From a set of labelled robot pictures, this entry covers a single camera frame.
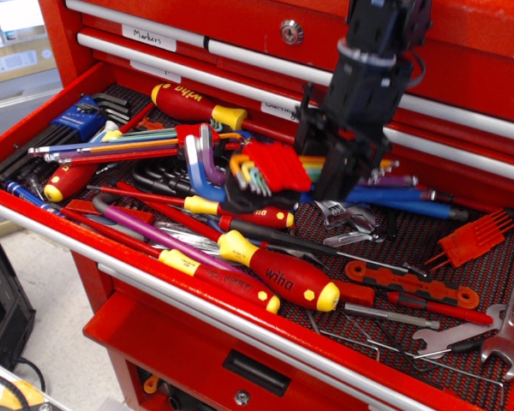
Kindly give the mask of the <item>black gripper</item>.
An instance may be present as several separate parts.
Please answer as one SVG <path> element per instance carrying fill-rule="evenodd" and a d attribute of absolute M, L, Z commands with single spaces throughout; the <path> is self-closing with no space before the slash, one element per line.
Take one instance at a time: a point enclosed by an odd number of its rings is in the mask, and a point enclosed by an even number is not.
<path fill-rule="evenodd" d="M 294 148 L 301 156 L 325 157 L 314 200 L 345 200 L 391 150 L 383 128 L 422 60 L 432 26 L 429 1 L 352 1 L 348 32 L 338 41 L 338 62 L 317 107 L 310 104 L 314 83 L 303 88 L 296 108 Z"/>

